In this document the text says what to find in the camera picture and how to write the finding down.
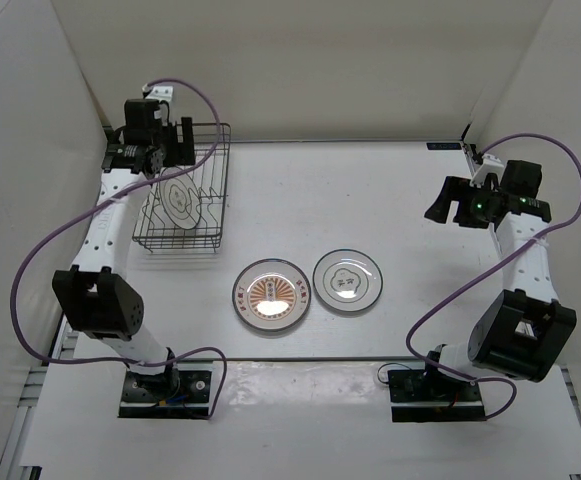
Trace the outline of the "white plate black lettering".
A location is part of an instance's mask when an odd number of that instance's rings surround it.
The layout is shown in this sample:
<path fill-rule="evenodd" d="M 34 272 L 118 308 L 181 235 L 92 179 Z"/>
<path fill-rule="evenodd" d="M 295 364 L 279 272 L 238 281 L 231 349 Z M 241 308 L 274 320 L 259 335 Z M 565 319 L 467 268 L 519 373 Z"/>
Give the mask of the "white plate black lettering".
<path fill-rule="evenodd" d="M 323 255 L 313 269 L 312 283 L 318 300 L 344 315 L 372 309 L 384 287 L 378 264 L 366 253 L 347 248 Z"/>

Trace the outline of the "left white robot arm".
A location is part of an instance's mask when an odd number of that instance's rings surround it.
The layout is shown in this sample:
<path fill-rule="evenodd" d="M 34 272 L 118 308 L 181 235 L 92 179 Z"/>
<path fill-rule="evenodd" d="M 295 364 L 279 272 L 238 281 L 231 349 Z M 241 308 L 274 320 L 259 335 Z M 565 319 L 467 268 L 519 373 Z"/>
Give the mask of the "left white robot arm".
<path fill-rule="evenodd" d="M 176 395 L 180 377 L 171 349 L 144 326 L 144 301 L 127 282 L 129 247 L 146 182 L 161 172 L 169 132 L 156 99 L 124 104 L 125 124 L 108 141 L 100 178 L 98 212 L 67 270 L 52 288 L 72 329 L 107 345 L 123 359 L 137 385 L 158 400 Z"/>

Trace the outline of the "orange sunburst pattern plate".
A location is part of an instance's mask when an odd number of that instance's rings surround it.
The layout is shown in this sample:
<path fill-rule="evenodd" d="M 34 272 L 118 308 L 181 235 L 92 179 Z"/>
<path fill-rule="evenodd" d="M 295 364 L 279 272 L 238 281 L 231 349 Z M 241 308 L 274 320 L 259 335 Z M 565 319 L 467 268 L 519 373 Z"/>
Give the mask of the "orange sunburst pattern plate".
<path fill-rule="evenodd" d="M 261 333 L 293 329 L 306 317 L 312 291 L 305 273 L 284 259 L 251 263 L 236 277 L 231 301 L 238 319 Z"/>

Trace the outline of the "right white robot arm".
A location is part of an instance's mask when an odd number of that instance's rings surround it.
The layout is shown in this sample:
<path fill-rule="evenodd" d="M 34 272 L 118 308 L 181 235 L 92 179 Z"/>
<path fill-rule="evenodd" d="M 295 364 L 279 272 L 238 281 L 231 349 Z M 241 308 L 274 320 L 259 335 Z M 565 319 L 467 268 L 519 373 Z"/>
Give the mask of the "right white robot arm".
<path fill-rule="evenodd" d="M 560 303 L 552 284 L 548 245 L 537 235 L 551 222 L 538 199 L 540 165 L 485 155 L 471 178 L 449 176 L 424 216 L 436 223 L 490 229 L 501 260 L 502 289 L 474 326 L 468 341 L 442 344 L 436 362 L 419 375 L 419 387 L 440 400 L 456 381 L 505 375 L 542 381 L 571 336 L 577 317 Z"/>

